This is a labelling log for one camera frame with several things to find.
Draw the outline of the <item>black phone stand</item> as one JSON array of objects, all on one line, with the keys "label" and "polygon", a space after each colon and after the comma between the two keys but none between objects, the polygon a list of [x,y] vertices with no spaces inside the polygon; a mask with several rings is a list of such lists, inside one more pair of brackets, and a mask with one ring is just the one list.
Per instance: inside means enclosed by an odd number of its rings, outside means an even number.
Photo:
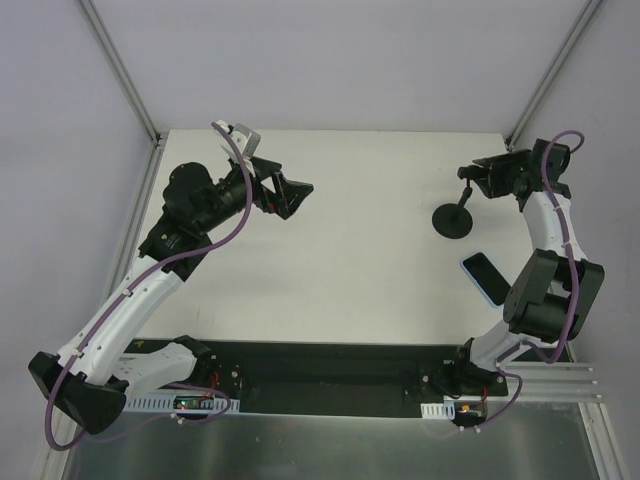
[{"label": "black phone stand", "polygon": [[457,203],[442,204],[433,212],[432,226],[438,234],[447,239],[457,240],[471,232],[473,218],[466,208],[466,203],[472,193],[471,184],[467,181]]}]

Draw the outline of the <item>blue case black phone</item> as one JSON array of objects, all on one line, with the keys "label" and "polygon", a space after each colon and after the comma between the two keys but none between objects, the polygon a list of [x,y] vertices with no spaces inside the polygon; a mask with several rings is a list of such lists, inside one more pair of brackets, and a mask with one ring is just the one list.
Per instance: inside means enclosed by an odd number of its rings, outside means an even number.
[{"label": "blue case black phone", "polygon": [[499,307],[505,303],[511,285],[484,253],[463,259],[461,266],[491,305]]}]

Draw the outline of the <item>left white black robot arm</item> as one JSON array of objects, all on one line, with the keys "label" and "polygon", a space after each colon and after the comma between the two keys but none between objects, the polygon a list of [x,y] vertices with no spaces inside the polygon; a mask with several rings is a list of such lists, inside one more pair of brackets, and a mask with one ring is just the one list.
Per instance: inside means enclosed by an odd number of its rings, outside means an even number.
[{"label": "left white black robot arm", "polygon": [[251,207],[283,220],[313,192],[309,183],[287,179],[280,164],[259,157],[243,172],[232,164],[213,181],[207,168],[181,164],[163,191],[162,215],[139,248],[124,280],[88,324],[57,353],[37,353],[28,369],[55,410],[86,433],[106,430],[127,402],[173,382],[199,389],[212,384],[213,354],[188,335],[131,361],[121,356],[156,309],[183,286],[213,249],[208,234]]}]

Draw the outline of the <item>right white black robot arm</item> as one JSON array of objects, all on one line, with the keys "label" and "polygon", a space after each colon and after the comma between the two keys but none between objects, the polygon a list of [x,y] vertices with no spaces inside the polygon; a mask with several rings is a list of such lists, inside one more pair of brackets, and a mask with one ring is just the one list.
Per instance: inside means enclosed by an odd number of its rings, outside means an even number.
[{"label": "right white black robot arm", "polygon": [[604,269],[587,259],[572,226],[571,192],[560,177],[575,150],[561,139],[538,139],[530,149],[476,159],[457,172],[489,199],[515,197],[532,254],[506,296],[502,319],[457,349],[447,375],[456,396],[504,380],[501,366],[525,352],[557,362],[602,286]]}]

